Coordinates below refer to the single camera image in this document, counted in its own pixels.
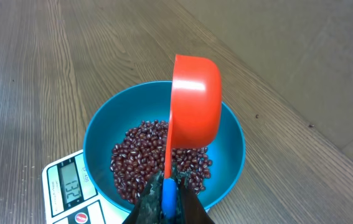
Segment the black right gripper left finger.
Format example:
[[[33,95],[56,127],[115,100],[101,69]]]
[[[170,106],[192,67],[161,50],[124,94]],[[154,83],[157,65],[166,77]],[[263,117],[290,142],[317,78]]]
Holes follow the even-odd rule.
[[[154,174],[146,184],[134,209],[123,224],[159,224],[161,223],[161,190],[163,174]]]

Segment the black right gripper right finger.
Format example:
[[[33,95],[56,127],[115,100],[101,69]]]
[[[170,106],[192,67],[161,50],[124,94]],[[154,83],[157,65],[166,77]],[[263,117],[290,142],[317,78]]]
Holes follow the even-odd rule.
[[[191,172],[179,171],[172,165],[172,178],[177,183],[177,207],[175,224],[214,224],[200,203],[194,189],[190,186],[193,180]]]

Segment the orange scoop with blue handle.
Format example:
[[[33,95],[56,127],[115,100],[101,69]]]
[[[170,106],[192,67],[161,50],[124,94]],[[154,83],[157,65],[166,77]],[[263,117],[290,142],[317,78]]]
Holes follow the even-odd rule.
[[[176,55],[161,199],[165,218],[175,217],[177,207],[172,150],[209,145],[219,130],[221,109],[222,84],[216,64],[203,57]]]

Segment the red beans in bowl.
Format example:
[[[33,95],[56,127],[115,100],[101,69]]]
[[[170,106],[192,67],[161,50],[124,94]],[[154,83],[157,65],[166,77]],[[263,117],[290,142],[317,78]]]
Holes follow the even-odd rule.
[[[116,191],[131,204],[137,203],[149,179],[164,171],[168,126],[167,121],[142,121],[111,150]],[[204,180],[211,178],[213,161],[207,151],[207,147],[172,150],[172,163],[188,176],[188,186],[195,194],[205,191]]]

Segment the white digital kitchen scale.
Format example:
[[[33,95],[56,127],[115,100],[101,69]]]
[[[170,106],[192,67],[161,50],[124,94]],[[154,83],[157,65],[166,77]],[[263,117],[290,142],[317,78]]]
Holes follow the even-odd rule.
[[[82,150],[47,165],[42,185],[47,223],[123,223],[129,215],[98,193],[86,171]]]

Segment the blue metal bowl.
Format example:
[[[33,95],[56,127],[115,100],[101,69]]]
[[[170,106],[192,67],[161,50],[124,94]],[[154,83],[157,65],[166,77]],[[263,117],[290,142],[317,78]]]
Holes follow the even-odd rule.
[[[125,89],[104,103],[88,125],[83,141],[83,156],[88,176],[105,201],[129,213],[133,205],[116,191],[110,171],[112,148],[120,143],[127,130],[142,121],[169,119],[170,81],[147,82]],[[220,202],[235,186],[245,163],[246,144],[243,129],[233,111],[222,105],[219,131],[209,144],[211,178],[204,181],[206,190],[198,195],[204,208]]]

